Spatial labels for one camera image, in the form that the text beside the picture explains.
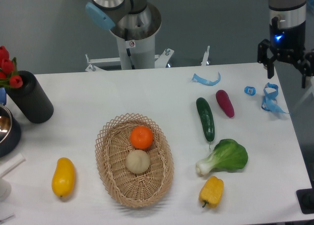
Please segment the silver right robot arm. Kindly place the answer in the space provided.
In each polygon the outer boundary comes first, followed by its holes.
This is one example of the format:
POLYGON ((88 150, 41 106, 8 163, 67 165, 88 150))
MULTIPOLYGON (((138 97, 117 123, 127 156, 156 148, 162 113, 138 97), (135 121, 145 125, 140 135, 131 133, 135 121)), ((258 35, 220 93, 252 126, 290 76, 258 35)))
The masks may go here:
POLYGON ((267 77, 274 76, 274 62, 291 64, 302 75, 306 88, 314 75, 314 51, 305 48, 307 0, 268 0, 269 39, 258 44, 257 62, 267 77))

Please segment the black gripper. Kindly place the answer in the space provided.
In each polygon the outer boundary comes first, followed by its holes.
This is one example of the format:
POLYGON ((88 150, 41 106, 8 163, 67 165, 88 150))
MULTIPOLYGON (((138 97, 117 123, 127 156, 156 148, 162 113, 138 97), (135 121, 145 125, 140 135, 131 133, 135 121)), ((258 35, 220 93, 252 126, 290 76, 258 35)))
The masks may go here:
POLYGON ((295 27, 279 29, 269 25, 270 41, 262 40, 258 44, 257 62, 267 70, 267 78, 275 74, 274 62, 293 63, 302 74, 301 87, 305 89, 308 80, 314 75, 314 50, 305 51, 305 27, 300 24, 295 27))

